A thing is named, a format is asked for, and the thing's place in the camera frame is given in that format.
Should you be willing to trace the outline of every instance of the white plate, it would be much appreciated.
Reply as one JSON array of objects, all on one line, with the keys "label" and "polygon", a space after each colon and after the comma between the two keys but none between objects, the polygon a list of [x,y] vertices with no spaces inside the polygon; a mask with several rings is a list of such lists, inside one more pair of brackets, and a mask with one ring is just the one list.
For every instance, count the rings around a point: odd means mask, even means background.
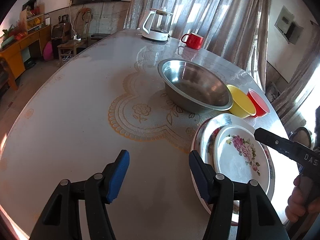
[{"label": "white plate", "polygon": [[214,169],[217,173],[242,183],[255,179],[264,192],[268,192],[268,160],[261,144],[247,129],[236,124],[223,127],[215,139],[213,153]]},{"label": "white plate", "polygon": [[[246,118],[246,119],[241,119],[235,115],[229,114],[229,113],[223,113],[219,114],[218,116],[206,120],[197,130],[195,137],[192,141],[191,145],[191,151],[192,150],[197,150],[200,157],[205,163],[209,163],[213,166],[213,145],[215,142],[216,135],[219,133],[219,131],[226,125],[230,124],[237,124],[240,125],[244,128],[246,128],[249,132],[254,134],[255,128],[253,128],[251,125],[249,125],[247,122],[250,124],[254,125],[255,118]],[[270,157],[270,152],[268,150],[268,147],[265,146],[264,144],[261,144],[265,154],[268,159],[269,163],[269,169],[270,169],[270,185],[269,185],[269,190],[267,193],[267,197],[271,201],[273,197],[273,193],[275,190],[275,173],[274,173],[274,165],[272,162],[272,159]],[[211,209],[212,205],[207,204],[201,197],[197,188],[197,185],[192,178],[193,186],[195,188],[195,191],[198,195],[198,198],[200,202],[202,203],[203,207],[207,210],[209,214],[211,214]],[[239,220],[239,215],[236,210],[236,203],[235,203],[235,208],[234,212],[232,214],[232,225],[236,226]]]}]

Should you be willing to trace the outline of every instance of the stainless steel basin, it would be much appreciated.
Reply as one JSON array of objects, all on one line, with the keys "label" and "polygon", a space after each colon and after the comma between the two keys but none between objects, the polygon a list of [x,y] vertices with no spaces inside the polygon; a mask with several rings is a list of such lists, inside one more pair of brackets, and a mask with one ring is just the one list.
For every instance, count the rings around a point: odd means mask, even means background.
[{"label": "stainless steel basin", "polygon": [[212,72],[187,60],[169,58],[158,65],[169,98],[183,109],[203,114],[228,110],[233,100],[226,85]]}]

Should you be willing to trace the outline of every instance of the wooden floor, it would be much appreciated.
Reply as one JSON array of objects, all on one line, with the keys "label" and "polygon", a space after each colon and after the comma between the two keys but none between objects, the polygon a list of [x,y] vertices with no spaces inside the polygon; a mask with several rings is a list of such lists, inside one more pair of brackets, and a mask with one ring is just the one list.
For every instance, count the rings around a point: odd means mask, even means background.
[{"label": "wooden floor", "polygon": [[18,90],[9,88],[0,98],[0,150],[12,125],[38,89],[59,69],[59,60],[38,61],[16,80]]}]

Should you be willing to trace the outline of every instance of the sheer curtain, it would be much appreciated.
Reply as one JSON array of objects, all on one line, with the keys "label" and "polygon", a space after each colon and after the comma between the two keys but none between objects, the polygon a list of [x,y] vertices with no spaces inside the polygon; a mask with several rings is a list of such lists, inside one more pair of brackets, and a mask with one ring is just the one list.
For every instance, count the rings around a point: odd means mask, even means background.
[{"label": "sheer curtain", "polygon": [[271,0],[132,0],[125,28],[137,28],[150,8],[173,12],[170,36],[204,37],[203,48],[246,70],[265,88]]},{"label": "sheer curtain", "polygon": [[288,87],[280,94],[272,106],[277,112],[284,127],[291,127],[293,120],[303,121],[307,115],[315,116],[314,111],[320,105],[320,28],[313,23],[309,46],[291,78]]}]

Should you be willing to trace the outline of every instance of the human hand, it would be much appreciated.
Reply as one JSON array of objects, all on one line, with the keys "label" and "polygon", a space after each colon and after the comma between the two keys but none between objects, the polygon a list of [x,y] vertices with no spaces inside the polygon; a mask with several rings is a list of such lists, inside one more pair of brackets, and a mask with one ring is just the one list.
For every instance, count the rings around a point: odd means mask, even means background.
[{"label": "human hand", "polygon": [[[297,222],[299,217],[302,217],[306,208],[303,206],[302,192],[299,188],[300,175],[293,181],[295,185],[291,196],[288,198],[288,206],[285,208],[285,214],[290,222]],[[320,212],[320,197],[312,201],[308,206],[308,213],[317,215]]]}]

